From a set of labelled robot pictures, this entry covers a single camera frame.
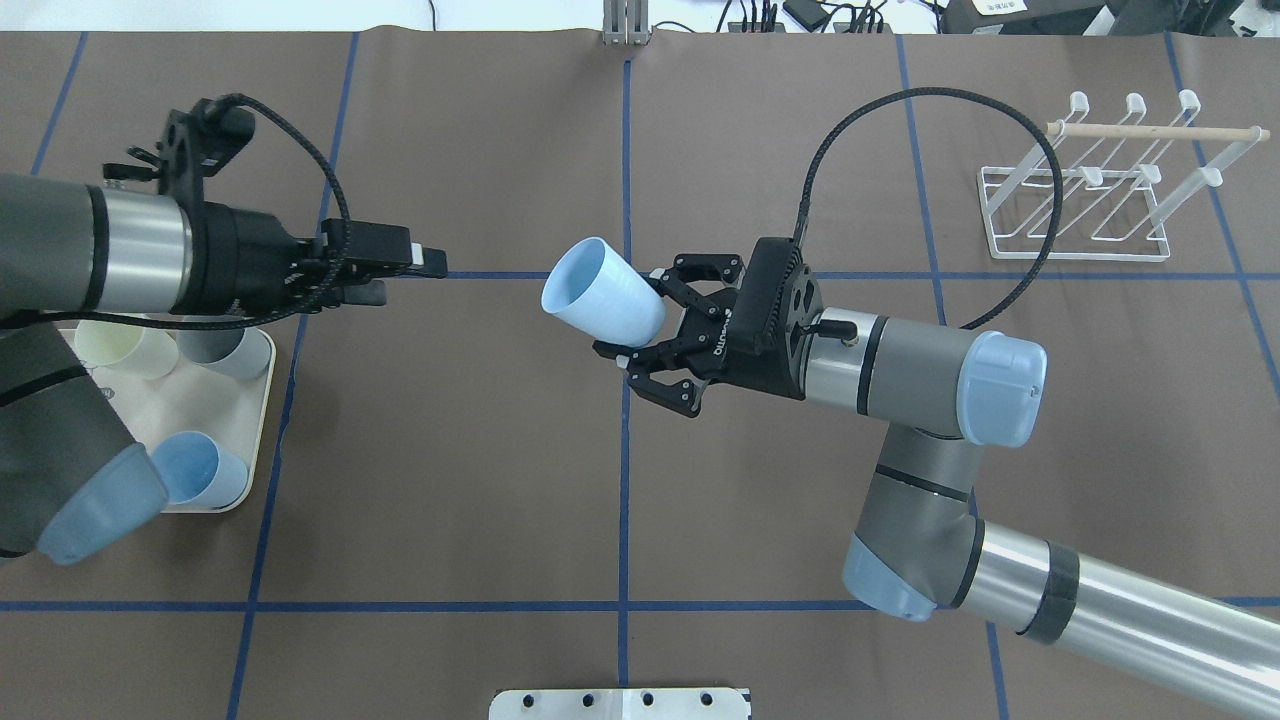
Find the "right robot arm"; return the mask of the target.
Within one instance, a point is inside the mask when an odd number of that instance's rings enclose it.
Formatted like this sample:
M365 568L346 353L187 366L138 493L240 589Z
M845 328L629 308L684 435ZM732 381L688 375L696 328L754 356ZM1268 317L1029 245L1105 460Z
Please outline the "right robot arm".
M1050 356L978 512L1277 616L1277 395L1234 281L1037 281L996 322ZM855 610L840 574L884 427L733 387L628 413L631 685L748 688L760 719L1217 719L970 614Z

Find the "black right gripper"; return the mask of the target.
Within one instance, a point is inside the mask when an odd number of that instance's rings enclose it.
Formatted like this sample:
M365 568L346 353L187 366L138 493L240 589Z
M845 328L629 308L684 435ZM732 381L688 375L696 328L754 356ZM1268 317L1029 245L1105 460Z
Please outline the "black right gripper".
M708 282L726 288L704 295L692 287ZM650 272L650 288L692 309L684 314L680 337L703 337L707 347L680 359L695 377L672 383L655 379L648 366L628 364L626 383L637 397L681 416L700 414L707 382L805 398L808 328L823 301L795 240L763 237L746 264L736 254L678 254L672 266Z

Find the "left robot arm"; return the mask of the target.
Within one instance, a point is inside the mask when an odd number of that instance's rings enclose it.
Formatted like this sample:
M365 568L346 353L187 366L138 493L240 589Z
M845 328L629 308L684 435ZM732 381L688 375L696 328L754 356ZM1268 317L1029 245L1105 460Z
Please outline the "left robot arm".
M383 305L384 279L443 278L402 225L271 214L33 176L3 177L3 561L79 562L175 503L174 480L74 346L132 354L182 333L243 340L294 304Z

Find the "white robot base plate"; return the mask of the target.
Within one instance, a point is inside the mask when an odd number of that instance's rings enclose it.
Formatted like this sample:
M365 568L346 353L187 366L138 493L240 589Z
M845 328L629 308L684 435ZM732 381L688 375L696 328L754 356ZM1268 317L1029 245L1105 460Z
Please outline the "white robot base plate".
M731 687L511 689L489 719L753 719L750 691Z

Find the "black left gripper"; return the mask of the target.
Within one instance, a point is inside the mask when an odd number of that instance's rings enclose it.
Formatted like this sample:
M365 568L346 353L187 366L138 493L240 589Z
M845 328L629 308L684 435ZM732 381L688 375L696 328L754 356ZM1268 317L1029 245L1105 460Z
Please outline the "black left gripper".
M332 287L306 306L308 313L340 305L385 306L383 281L402 272L430 279L449 274L445 251L411 245L408 229L401 225L330 218L321 223L320 237L305 240L262 211L209 202L204 219L205 241L196 249L180 297L184 315L268 316L293 307L319 287L346 231L347 259Z

